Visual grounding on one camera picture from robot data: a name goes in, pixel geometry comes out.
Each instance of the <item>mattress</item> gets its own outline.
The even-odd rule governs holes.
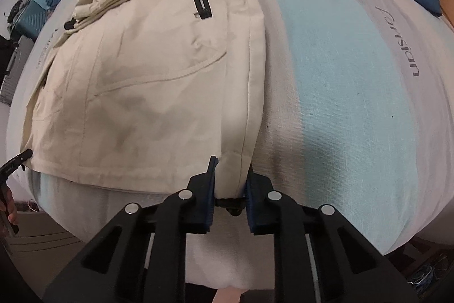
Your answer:
[[[62,0],[29,56],[12,102],[7,155],[26,103],[77,0]],[[407,242],[454,197],[454,33],[413,0],[259,0],[266,25],[265,108],[254,171],[299,203],[331,203],[382,253]],[[32,171],[15,174],[59,224],[89,240],[129,193]],[[188,235],[187,281],[271,289],[272,237],[216,209]]]

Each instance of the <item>silver screw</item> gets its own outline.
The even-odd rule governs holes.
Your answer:
[[[183,200],[189,199],[189,198],[192,198],[192,192],[188,189],[184,189],[178,193],[178,196],[180,197],[180,199],[183,199]]]
[[[268,198],[270,200],[279,200],[282,198],[282,194],[279,192],[272,191],[268,193]]]
[[[130,203],[130,204],[128,204],[128,205],[124,208],[124,211],[125,211],[127,214],[134,214],[134,213],[136,213],[138,210],[139,210],[139,206],[138,206],[138,204],[136,204],[136,203]]]
[[[330,206],[329,204],[326,204],[321,207],[321,212],[325,214],[326,216],[331,216],[334,214],[335,210],[333,206]]]

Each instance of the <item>bed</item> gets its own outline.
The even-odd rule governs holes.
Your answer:
[[[62,0],[26,63],[11,105],[7,156],[20,149],[26,104],[77,0]],[[382,253],[454,198],[454,33],[413,0],[259,0],[266,25],[265,108],[254,171],[299,203],[337,207]],[[101,189],[32,171],[20,183],[84,241],[125,204],[166,194]],[[272,238],[216,209],[188,235],[187,282],[274,287]]]

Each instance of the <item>light blue stripe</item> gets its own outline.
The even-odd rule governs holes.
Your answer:
[[[414,212],[414,121],[391,51],[356,0],[278,0],[303,117],[308,205],[330,202],[381,251]]]

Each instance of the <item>human hand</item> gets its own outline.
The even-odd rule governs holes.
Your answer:
[[[16,205],[14,204],[13,193],[9,187],[6,187],[5,198],[6,198],[6,205],[4,205],[2,202],[0,202],[0,211],[4,212],[4,211],[6,211],[6,209],[8,209],[8,212],[10,214],[8,216],[8,221],[11,222],[13,225],[17,225],[17,208],[16,208]],[[2,225],[0,227],[0,236],[3,236],[3,237],[9,236],[6,225]]]

